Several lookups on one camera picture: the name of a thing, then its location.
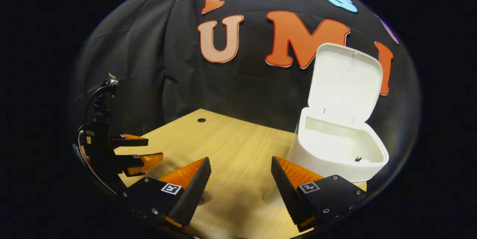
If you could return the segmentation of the white desktop garbage bin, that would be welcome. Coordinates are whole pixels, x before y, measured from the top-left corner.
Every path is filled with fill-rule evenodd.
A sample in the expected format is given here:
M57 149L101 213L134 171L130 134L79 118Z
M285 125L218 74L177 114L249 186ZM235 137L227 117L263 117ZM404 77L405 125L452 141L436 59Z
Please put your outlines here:
M382 139L367 123L382 79L374 57L333 43L319 46L287 159L324 177L372 179L389 161Z

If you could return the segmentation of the black backdrop cloth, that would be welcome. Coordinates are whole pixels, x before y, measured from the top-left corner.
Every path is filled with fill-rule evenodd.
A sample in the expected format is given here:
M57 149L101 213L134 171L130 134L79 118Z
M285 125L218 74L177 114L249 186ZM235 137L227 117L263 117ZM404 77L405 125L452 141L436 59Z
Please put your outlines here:
M73 143L88 101L118 78L112 126L146 134L197 109L294 131L308 103L315 52L333 42L383 65L383 88L365 122L392 177L415 145L422 95L413 60L364 0L125 0L87 37L66 103Z

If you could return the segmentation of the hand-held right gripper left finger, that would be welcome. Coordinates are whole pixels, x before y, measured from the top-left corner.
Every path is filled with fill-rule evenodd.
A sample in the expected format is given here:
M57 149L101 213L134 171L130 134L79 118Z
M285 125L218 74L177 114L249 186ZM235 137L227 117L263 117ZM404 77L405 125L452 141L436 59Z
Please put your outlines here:
M211 175L206 156L159 179L143 177L119 192L119 200L136 214L167 229L188 226Z

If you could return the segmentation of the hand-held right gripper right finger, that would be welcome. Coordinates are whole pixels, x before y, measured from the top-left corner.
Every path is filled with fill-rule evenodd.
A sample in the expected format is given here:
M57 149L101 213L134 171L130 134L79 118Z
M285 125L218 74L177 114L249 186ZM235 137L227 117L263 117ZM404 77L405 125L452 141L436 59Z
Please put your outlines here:
M340 175L321 176L279 156L271 158L271 173L300 232L336 223L368 197L365 188Z

